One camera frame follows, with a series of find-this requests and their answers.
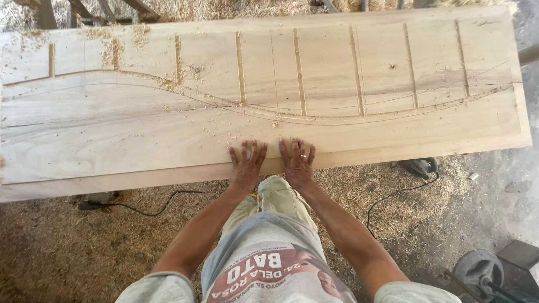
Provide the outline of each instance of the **wooden board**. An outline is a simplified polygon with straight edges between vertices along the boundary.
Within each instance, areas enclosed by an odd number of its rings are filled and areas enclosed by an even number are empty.
[[[504,6],[4,34],[0,202],[531,144]]]

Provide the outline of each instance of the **electric cord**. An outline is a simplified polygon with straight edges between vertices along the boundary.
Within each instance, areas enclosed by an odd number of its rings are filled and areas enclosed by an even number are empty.
[[[174,198],[174,196],[176,196],[177,194],[180,194],[182,192],[190,192],[190,193],[194,193],[194,194],[205,194],[205,192],[198,191],[198,190],[176,190],[175,192],[173,192],[170,195],[170,197],[168,198],[168,200],[165,203],[165,205],[163,206],[163,208],[160,211],[156,212],[155,214],[148,214],[146,212],[140,211],[140,210],[138,210],[138,209],[136,209],[134,207],[131,207],[131,206],[123,204],[123,203],[101,203],[101,202],[97,202],[97,201],[84,201],[79,205],[79,210],[96,210],[96,209],[99,209],[99,208],[105,208],[105,207],[110,207],[110,206],[123,206],[123,207],[129,208],[129,209],[131,209],[131,210],[133,210],[135,212],[138,212],[141,215],[145,215],[147,217],[156,217],[156,216],[159,216],[162,212],[165,211],[165,209],[167,208],[167,206],[170,203],[170,201],[172,200],[172,198]]]
[[[428,181],[427,183],[422,184],[422,185],[420,185],[420,186],[416,186],[416,187],[414,187],[414,188],[398,189],[398,190],[394,191],[393,193],[391,193],[390,195],[386,196],[385,198],[382,198],[382,199],[376,201],[373,205],[371,205],[371,207],[370,207],[370,209],[369,209],[369,212],[367,213],[367,230],[369,230],[369,232],[371,233],[371,235],[372,235],[375,239],[376,239],[376,236],[374,235],[374,233],[372,233],[372,230],[370,230],[370,228],[369,228],[369,227],[370,227],[370,226],[369,226],[369,223],[370,223],[370,212],[371,212],[371,210],[372,210],[378,203],[380,203],[380,202],[382,202],[382,201],[388,199],[389,197],[393,196],[394,194],[396,194],[396,193],[398,193],[398,192],[418,189],[418,188],[421,188],[421,187],[423,187],[423,186],[429,185],[429,184],[431,184],[432,182],[438,180],[438,178],[440,177],[440,174],[439,174],[437,171],[435,171],[434,173],[436,174],[436,178],[435,178],[434,180]]]

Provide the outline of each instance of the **person's left hand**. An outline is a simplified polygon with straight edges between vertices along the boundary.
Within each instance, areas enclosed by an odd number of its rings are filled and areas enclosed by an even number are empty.
[[[266,158],[268,143],[262,144],[260,154],[258,153],[257,141],[253,139],[251,147],[251,157],[247,159],[247,140],[241,143],[241,159],[238,161],[234,148],[229,148],[230,158],[232,159],[232,175],[230,175],[230,187],[237,187],[245,194],[254,189],[257,183],[257,177],[260,167]]]

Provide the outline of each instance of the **forearm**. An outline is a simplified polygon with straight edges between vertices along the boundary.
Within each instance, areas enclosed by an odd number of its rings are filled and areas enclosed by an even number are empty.
[[[298,189],[326,228],[329,237],[365,283],[369,295],[391,281],[408,281],[367,228],[312,183]]]
[[[246,195],[241,189],[229,187],[187,223],[152,272],[178,271],[191,278],[210,252],[226,220]]]

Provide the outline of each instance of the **sleeve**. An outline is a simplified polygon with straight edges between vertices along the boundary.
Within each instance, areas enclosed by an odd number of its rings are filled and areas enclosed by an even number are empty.
[[[450,292],[414,282],[390,282],[378,289],[374,303],[461,303]]]
[[[116,303],[194,303],[195,293],[188,278],[178,272],[149,274],[129,285]]]

